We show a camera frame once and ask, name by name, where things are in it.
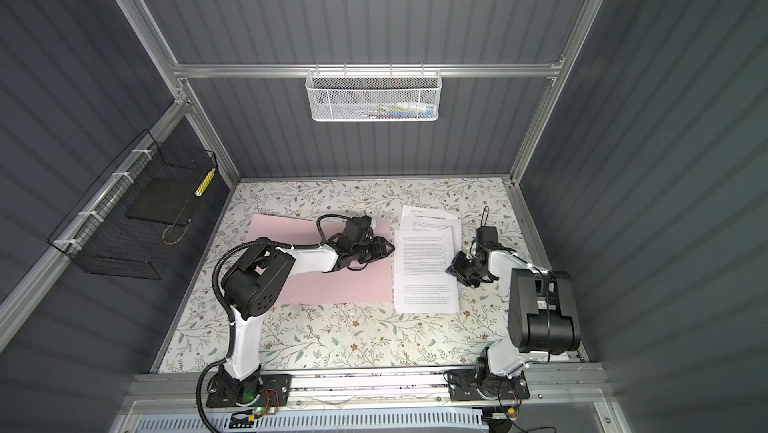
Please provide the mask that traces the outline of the pink file folder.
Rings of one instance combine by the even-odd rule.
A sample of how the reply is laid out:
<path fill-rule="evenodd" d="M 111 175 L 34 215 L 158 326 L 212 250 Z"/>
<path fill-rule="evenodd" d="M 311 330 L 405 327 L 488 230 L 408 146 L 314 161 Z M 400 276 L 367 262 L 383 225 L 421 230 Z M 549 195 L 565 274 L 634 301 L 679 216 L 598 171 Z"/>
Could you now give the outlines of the pink file folder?
<path fill-rule="evenodd" d="M 310 244 L 319 240 L 315 222 L 265 214 L 252 216 L 248 241 L 267 237 L 276 242 Z M 376 261 L 362 271 L 310 272 L 289 278 L 277 303 L 331 305 L 391 303 L 392 259 Z"/>

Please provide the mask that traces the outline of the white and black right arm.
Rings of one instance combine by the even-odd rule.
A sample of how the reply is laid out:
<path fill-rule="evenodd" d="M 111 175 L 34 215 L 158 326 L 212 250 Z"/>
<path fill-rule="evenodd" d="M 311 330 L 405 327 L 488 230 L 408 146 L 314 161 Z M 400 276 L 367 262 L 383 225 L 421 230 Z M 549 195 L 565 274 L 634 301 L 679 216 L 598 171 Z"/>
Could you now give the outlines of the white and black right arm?
<path fill-rule="evenodd" d="M 525 369 L 576 351 L 581 344 L 572 277 L 525 261 L 480 226 L 470 254 L 456 254 L 446 272 L 473 288 L 504 281 L 509 287 L 507 332 L 488 344 L 471 369 L 443 373 L 454 402 L 520 403 L 530 397 Z"/>

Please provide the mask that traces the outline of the white printed paper sheet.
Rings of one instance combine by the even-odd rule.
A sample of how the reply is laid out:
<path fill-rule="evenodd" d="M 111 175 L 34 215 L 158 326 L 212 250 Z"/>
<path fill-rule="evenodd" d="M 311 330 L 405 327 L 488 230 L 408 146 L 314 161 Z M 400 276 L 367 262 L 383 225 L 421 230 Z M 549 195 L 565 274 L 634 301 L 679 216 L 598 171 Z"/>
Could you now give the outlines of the white printed paper sheet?
<path fill-rule="evenodd" d="M 449 228 L 396 230 L 393 303 L 401 314 L 456 314 L 458 282 L 446 272 L 454 258 Z"/>

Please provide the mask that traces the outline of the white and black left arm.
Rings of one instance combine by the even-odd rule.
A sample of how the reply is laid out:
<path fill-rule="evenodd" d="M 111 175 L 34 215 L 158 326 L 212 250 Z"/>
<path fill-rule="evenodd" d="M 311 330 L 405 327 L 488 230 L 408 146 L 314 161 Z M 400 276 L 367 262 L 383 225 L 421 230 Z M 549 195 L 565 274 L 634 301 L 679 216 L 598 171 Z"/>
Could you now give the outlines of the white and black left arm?
<path fill-rule="evenodd" d="M 230 402 L 263 411 L 279 399 L 261 379 L 258 342 L 264 319 L 276 304 L 287 280 L 312 272 L 359 272 L 390 257 L 395 246 L 374 233 L 368 216 L 324 214 L 315 226 L 319 241 L 292 244 L 259 237 L 238 245 L 218 260 L 211 276 L 212 290 L 227 315 L 225 356 L 208 365 L 215 369 L 208 391 Z"/>

